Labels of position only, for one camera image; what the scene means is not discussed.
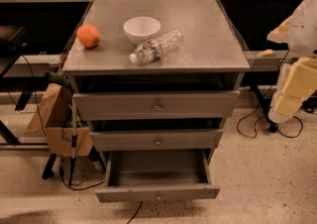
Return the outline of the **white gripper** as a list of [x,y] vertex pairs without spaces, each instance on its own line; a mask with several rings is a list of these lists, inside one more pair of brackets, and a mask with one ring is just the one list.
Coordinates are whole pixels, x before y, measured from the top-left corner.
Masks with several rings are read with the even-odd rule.
[[[282,44],[288,41],[289,16],[278,27],[270,31],[266,39]],[[289,120],[317,90],[317,58],[304,56],[293,65],[284,63],[277,79],[276,92],[270,101],[268,118],[274,123]]]

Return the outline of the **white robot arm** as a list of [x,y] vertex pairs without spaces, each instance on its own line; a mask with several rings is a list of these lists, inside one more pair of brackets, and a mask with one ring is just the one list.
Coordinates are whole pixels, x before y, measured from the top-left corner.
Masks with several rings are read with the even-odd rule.
[[303,0],[267,39],[287,43],[288,49],[299,56],[294,64],[281,67],[277,90],[270,102],[268,118],[283,123],[317,90],[317,0]]

